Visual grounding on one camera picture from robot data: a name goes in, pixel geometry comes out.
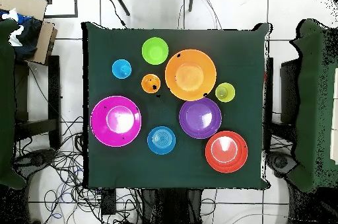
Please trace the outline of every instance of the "orange bowl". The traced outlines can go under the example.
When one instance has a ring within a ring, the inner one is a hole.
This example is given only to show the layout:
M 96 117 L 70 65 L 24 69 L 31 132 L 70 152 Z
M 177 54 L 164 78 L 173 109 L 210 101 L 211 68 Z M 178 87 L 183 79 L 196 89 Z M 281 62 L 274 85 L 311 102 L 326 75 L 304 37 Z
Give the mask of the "orange bowl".
M 216 83 L 216 68 L 210 57 L 199 50 L 183 50 L 166 65 L 166 84 L 182 100 L 199 100 Z
M 143 77 L 141 86 L 145 92 L 152 94 L 159 90 L 161 82 L 157 75 L 149 73 Z

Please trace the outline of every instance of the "orange plate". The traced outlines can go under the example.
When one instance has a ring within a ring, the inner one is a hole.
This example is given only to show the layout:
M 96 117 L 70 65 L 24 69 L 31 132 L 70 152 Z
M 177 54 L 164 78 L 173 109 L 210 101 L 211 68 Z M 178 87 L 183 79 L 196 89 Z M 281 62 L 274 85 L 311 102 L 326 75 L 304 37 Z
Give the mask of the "orange plate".
M 166 65 L 166 84 L 182 100 L 199 100 L 211 92 L 216 83 L 216 68 L 207 54 L 183 50 Z
M 220 142 L 220 137 L 226 138 L 223 144 Z M 208 140 L 205 156 L 208 164 L 218 172 L 235 172 L 246 162 L 248 146 L 237 133 L 220 131 Z

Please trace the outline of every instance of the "small blue bowl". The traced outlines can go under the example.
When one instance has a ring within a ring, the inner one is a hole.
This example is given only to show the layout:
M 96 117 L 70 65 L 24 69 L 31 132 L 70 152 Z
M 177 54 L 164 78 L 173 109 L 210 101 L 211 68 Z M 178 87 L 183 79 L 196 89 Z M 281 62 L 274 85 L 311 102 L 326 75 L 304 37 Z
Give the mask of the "small blue bowl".
M 171 152 L 175 147 L 176 137 L 174 132 L 165 126 L 159 126 L 148 134 L 147 143 L 153 153 L 163 155 Z
M 113 63 L 112 71 L 118 79 L 125 79 L 131 74 L 130 63 L 125 59 L 119 59 Z

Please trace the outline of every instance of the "green fabric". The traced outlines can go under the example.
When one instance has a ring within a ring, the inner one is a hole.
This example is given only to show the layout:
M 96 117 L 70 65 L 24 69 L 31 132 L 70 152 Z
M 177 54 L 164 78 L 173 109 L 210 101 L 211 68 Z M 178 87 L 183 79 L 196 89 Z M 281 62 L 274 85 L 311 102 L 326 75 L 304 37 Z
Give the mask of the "green fabric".
M 26 181 L 11 168 L 15 144 L 15 53 L 9 44 L 9 35 L 17 29 L 14 20 L 0 22 L 0 184 L 22 189 Z
M 101 144 L 89 128 L 88 165 L 90 187 L 105 188 L 256 188 L 268 184 L 261 179 L 262 104 L 264 75 L 264 38 L 268 24 L 257 30 L 108 30 L 86 23 L 88 30 L 89 116 L 103 98 L 121 95 L 130 98 L 140 109 L 142 126 L 139 135 L 124 147 Z M 145 40 L 158 36 L 169 47 L 167 60 L 149 65 L 142 57 Z M 184 101 L 166 86 L 164 70 L 178 51 L 197 49 L 214 61 L 217 81 L 208 98 L 222 112 L 220 130 L 235 131 L 248 144 L 248 160 L 238 171 L 223 174 L 212 169 L 205 158 L 208 139 L 193 139 L 180 127 L 178 114 Z M 112 75 L 112 64 L 126 59 L 132 66 L 127 79 Z M 161 80 L 157 93 L 147 94 L 141 79 L 154 73 Z M 229 82 L 236 89 L 234 100 L 221 103 L 215 88 Z M 149 132 L 167 126 L 176 135 L 176 146 L 167 155 L 154 154 L 147 145 Z
M 294 152 L 300 165 L 288 178 L 303 192 L 338 187 L 338 166 L 330 159 L 337 41 L 337 29 L 327 29 L 312 19 L 304 21 L 300 39 L 294 41 L 302 56 Z

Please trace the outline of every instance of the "green plate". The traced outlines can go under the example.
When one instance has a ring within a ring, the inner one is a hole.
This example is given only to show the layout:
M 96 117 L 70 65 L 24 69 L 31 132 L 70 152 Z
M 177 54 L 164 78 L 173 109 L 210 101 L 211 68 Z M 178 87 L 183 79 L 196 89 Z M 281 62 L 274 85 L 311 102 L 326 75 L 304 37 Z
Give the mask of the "green plate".
M 149 38 L 142 45 L 142 56 L 151 65 L 163 63 L 168 54 L 168 44 L 162 38 Z

